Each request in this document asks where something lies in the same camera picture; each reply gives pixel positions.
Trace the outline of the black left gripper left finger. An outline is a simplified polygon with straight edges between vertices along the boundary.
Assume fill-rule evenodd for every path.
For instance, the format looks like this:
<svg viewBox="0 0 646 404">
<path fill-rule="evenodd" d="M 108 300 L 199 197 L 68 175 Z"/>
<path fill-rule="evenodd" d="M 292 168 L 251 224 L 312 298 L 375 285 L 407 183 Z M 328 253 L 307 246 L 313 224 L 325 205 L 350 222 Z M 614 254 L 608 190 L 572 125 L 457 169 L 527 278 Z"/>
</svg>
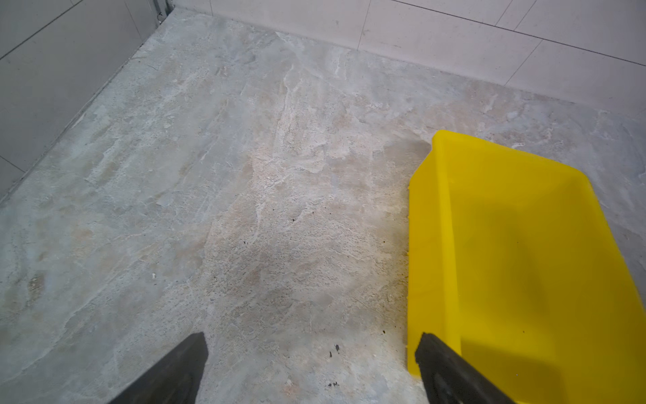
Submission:
<svg viewBox="0 0 646 404">
<path fill-rule="evenodd" d="M 205 334 L 192 333 L 109 403 L 195 403 L 208 356 Z"/>
</svg>

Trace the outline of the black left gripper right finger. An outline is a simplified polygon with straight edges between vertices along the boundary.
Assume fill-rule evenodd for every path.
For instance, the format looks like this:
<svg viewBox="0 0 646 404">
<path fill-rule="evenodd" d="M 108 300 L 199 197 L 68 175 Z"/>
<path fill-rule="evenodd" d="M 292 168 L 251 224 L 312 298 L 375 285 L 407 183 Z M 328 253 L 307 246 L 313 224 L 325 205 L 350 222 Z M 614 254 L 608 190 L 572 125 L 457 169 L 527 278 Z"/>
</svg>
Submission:
<svg viewBox="0 0 646 404">
<path fill-rule="evenodd" d="M 430 403 L 514 403 L 434 334 L 422 334 L 415 362 Z"/>
</svg>

